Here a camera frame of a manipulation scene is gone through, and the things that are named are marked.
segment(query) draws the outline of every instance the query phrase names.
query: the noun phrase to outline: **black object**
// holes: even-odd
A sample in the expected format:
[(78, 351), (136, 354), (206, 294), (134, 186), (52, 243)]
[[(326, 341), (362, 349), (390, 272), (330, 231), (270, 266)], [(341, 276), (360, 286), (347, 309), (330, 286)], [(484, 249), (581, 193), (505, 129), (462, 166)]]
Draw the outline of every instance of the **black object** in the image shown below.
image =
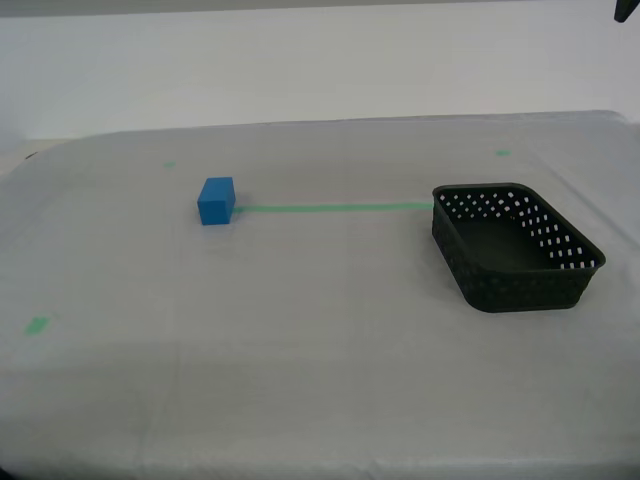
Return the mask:
[(624, 23), (638, 4), (640, 4), (640, 0), (618, 0), (616, 2), (616, 13), (613, 18), (616, 22)]
[(573, 307), (606, 259), (537, 193), (516, 183), (433, 191), (433, 237), (478, 310)]

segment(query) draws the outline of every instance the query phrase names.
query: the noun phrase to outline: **plastic basket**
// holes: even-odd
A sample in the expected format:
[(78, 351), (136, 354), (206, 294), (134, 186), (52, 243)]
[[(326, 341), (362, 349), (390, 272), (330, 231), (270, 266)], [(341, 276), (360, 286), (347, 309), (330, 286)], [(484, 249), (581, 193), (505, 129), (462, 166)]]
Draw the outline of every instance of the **plastic basket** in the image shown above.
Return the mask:
[(433, 191), (433, 237), (467, 302), (485, 312), (573, 307), (606, 259), (530, 188)]

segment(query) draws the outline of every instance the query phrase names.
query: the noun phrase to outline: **black basket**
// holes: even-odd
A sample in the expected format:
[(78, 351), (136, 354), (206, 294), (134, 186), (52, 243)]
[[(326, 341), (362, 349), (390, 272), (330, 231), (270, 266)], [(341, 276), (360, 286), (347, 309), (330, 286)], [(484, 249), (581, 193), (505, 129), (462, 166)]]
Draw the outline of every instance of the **black basket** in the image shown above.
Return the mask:
[(478, 310), (573, 307), (606, 261), (524, 185), (450, 185), (436, 188), (433, 198), (433, 238)]

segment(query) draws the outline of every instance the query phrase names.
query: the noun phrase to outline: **green tape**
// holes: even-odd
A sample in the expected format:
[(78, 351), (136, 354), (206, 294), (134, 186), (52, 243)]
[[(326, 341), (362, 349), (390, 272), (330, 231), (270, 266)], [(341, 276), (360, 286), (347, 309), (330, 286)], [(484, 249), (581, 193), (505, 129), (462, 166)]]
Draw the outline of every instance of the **green tape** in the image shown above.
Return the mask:
[(350, 203), (338, 205), (246, 205), (235, 207), (237, 213), (321, 213), (321, 212), (388, 212), (392, 210), (431, 210), (432, 202)]
[(41, 333), (49, 325), (47, 317), (33, 317), (31, 323), (24, 329), (25, 335), (37, 335)]

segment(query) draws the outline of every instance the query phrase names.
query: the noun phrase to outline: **white wall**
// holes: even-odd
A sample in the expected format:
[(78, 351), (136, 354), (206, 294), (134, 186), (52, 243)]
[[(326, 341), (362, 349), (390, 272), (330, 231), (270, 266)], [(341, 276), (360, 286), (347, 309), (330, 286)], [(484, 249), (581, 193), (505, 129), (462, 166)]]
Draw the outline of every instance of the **white wall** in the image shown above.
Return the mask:
[(4, 18), (0, 132), (588, 109), (638, 122), (640, 12), (615, 23), (614, 3)]

